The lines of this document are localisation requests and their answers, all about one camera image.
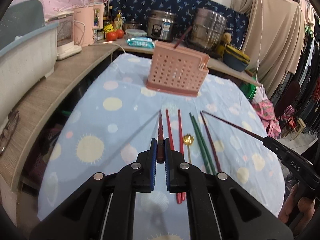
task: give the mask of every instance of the blue patterned curtain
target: blue patterned curtain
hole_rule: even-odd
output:
[[[192,24],[192,17],[196,8],[213,10],[228,19],[227,27],[232,36],[231,45],[240,48],[244,34],[248,27],[249,19],[246,15],[236,12],[219,3],[210,0],[110,0],[113,6],[113,17],[121,10],[127,20],[135,19],[146,26],[151,10],[169,11],[177,14],[177,36]]]

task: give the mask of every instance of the table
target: table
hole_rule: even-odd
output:
[[[265,137],[265,129],[239,88],[231,81],[208,75],[197,98],[148,90],[145,80],[150,59],[120,55],[90,86],[64,126],[46,168],[38,198],[38,217],[53,209],[95,172],[111,174],[136,160],[157,138],[162,109],[164,137],[168,109],[173,142],[179,150],[177,111],[183,133],[194,134],[189,112],[196,116],[209,146],[199,111],[206,109]],[[260,141],[216,119],[206,117],[222,170],[274,215],[280,211],[284,178],[276,155]],[[199,146],[191,146],[192,163],[204,171]],[[166,190],[164,164],[156,168],[151,194],[137,194],[133,239],[156,239],[174,234],[188,239],[186,202],[176,203]]]
[[[153,54],[153,49],[129,46],[127,44],[127,42],[126,42],[126,39],[118,39],[118,40],[115,41],[115,43],[118,43],[120,46],[122,46],[126,52]],[[229,75],[229,76],[235,77],[237,79],[240,79],[243,82],[250,83],[250,84],[253,84],[253,85],[258,86],[258,87],[262,86],[261,83],[259,83],[258,81],[254,80],[245,71],[243,71],[243,72],[236,71],[236,70],[228,67],[226,64],[224,64],[220,60],[216,60],[214,58],[210,58],[207,67],[210,68],[210,69],[213,69],[215,71],[224,73],[226,75]]]

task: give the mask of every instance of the screw head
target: screw head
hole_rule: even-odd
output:
[[[96,174],[93,175],[93,178],[95,180],[100,180],[103,178],[103,174],[101,172],[97,172]]]
[[[140,163],[132,163],[131,164],[131,168],[137,170],[141,168],[141,164]]]
[[[180,168],[182,168],[184,170],[186,170],[186,169],[188,169],[190,167],[189,163],[180,163],[179,166],[180,166]]]
[[[228,178],[228,175],[225,174],[224,172],[220,172],[220,173],[218,173],[217,177],[218,177],[218,179],[226,180]]]

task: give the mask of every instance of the floor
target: floor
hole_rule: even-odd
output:
[[[281,138],[278,141],[286,145],[290,149],[302,154],[309,146],[316,140],[315,136],[308,134],[300,134],[295,140],[292,140],[293,136],[289,134],[285,138]],[[287,174],[287,168],[282,166],[284,175]],[[38,198],[27,192],[22,192],[20,199],[20,208],[18,217],[20,218],[19,228],[28,239],[31,230],[39,223],[37,214],[37,202]]]

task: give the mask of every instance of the plastic basket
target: plastic basket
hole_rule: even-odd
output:
[[[146,87],[176,95],[196,97],[209,70],[209,55],[156,41]]]

